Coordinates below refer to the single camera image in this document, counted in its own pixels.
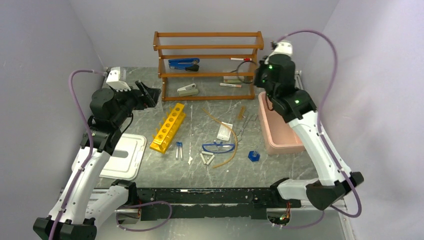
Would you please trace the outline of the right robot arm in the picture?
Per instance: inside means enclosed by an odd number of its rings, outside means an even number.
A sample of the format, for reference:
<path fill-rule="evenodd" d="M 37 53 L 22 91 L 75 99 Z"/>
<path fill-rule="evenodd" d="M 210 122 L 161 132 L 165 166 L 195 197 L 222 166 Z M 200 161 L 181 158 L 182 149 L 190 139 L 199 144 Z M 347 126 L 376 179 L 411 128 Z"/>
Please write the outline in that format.
<path fill-rule="evenodd" d="M 277 53 L 261 59 L 254 85 L 265 90 L 272 109 L 300 138 L 318 175 L 310 180 L 284 178 L 277 182 L 269 197 L 275 207 L 288 200 L 308 200 L 323 211 L 364 182 L 362 173 L 351 171 L 326 139 L 314 101 L 295 86 L 295 63 L 290 56 Z"/>

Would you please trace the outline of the blue hexagonal base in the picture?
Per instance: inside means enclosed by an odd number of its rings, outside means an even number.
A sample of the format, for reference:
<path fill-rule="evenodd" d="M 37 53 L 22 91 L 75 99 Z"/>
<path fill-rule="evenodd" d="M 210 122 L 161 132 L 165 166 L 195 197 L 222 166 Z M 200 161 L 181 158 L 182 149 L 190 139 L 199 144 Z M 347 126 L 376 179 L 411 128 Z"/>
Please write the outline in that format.
<path fill-rule="evenodd" d="M 258 162 L 260 160 L 260 153 L 258 151 L 252 150 L 248 153 L 248 159 L 251 162 Z"/>

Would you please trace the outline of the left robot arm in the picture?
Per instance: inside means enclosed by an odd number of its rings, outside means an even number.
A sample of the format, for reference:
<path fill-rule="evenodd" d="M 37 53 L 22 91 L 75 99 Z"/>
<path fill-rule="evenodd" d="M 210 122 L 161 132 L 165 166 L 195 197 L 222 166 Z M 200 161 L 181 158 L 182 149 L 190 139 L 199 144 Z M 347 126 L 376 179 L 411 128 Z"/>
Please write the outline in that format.
<path fill-rule="evenodd" d="M 101 171 L 114 153 L 123 133 L 121 126 L 133 111 L 154 108 L 161 90 L 136 81 L 136 88 L 125 86 L 120 90 L 108 86 L 96 90 L 91 96 L 89 118 L 84 117 L 84 133 L 77 164 L 58 201 L 47 217 L 39 217 L 33 231 L 42 240 L 94 240 L 101 224 L 122 205 L 134 207 L 139 201 L 136 184 L 117 180 L 109 194 L 96 202 L 88 203 Z"/>

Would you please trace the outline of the blue safety goggles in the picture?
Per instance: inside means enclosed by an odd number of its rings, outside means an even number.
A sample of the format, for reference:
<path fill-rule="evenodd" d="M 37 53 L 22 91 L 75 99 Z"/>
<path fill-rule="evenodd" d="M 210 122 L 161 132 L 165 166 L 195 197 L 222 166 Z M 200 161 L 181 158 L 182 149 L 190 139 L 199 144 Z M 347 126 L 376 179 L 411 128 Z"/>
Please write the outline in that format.
<path fill-rule="evenodd" d="M 235 150 L 236 145 L 234 143 L 224 143 L 224 142 L 212 142 L 202 144 L 202 149 L 204 152 L 212 154 L 225 154 Z"/>

